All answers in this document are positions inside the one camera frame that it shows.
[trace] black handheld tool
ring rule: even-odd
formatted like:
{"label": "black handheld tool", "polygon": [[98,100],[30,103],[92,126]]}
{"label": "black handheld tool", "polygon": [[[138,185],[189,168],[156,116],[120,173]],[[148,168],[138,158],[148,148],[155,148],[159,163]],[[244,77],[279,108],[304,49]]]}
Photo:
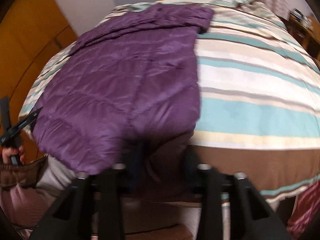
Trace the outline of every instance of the black handheld tool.
{"label": "black handheld tool", "polygon": [[[1,122],[4,129],[4,134],[0,136],[0,144],[2,147],[18,149],[21,146],[20,131],[37,119],[42,107],[29,114],[15,126],[11,126],[9,115],[9,98],[0,99]],[[13,165],[22,165],[19,154],[11,156]]]}

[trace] striped bedsheet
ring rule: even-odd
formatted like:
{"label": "striped bedsheet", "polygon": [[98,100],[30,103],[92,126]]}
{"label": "striped bedsheet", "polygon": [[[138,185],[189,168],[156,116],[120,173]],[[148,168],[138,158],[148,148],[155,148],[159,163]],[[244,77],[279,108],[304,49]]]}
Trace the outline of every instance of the striped bedsheet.
{"label": "striped bedsheet", "polygon": [[[320,179],[320,71],[281,20],[259,0],[161,2],[215,11],[195,47],[202,104],[191,144],[200,157],[223,172],[244,171],[270,202]],[[152,4],[118,6],[100,24]],[[44,67],[20,117],[30,113],[72,46]]]}

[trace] human hand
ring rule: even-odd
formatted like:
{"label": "human hand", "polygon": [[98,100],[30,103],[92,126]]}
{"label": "human hand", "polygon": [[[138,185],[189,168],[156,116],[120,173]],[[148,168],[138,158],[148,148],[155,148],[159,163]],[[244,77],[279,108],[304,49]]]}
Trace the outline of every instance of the human hand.
{"label": "human hand", "polygon": [[4,148],[1,154],[2,154],[2,160],[4,164],[11,164],[10,157],[15,156],[17,154],[20,155],[20,162],[24,164],[25,157],[24,157],[24,148],[22,145],[19,147],[19,149]]}

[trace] purple jacket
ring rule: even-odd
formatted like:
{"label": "purple jacket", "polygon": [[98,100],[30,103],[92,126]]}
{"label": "purple jacket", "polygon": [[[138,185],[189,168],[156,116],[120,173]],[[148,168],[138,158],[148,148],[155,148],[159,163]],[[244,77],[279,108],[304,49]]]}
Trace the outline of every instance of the purple jacket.
{"label": "purple jacket", "polygon": [[33,130],[39,149],[97,174],[143,138],[149,172],[172,179],[199,118],[194,44],[212,16],[159,3],[84,33],[34,107],[43,106]]}

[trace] red fabric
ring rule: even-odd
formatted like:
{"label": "red fabric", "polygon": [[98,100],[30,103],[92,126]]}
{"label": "red fabric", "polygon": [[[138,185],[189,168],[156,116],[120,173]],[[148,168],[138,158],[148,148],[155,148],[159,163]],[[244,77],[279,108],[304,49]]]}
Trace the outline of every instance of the red fabric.
{"label": "red fabric", "polygon": [[312,184],[298,196],[296,209],[288,221],[292,240],[298,239],[320,209],[320,182]]}

